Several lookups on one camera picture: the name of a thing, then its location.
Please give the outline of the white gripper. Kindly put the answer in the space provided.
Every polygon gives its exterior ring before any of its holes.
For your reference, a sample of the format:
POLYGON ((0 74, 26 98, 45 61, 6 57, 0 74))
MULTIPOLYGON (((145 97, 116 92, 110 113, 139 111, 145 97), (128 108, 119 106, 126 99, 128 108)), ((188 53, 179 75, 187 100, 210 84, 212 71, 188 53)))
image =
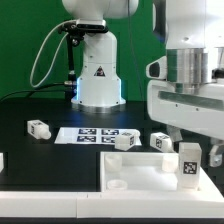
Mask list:
MULTIPOLYGON (((224 84, 206 84, 197 95, 188 95, 176 93, 171 83, 151 80, 147 110, 152 120, 168 125, 173 142, 183 140, 181 129, 224 140, 224 84)), ((209 165, 221 166, 223 155, 224 141, 218 141, 210 150, 209 165)))

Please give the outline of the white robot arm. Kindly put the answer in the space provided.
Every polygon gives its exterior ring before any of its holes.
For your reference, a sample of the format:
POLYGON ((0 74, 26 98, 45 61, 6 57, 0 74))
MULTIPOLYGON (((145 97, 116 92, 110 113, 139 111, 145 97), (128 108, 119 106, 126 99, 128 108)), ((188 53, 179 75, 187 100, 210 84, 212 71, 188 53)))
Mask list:
MULTIPOLYGON (((116 74, 117 41, 105 20, 133 15, 139 0, 62 0, 84 40, 83 68, 72 103, 97 111, 125 103, 116 74)), ((211 138, 209 163, 224 156, 224 0, 152 0, 153 33, 166 54, 146 67, 150 118, 211 138)))

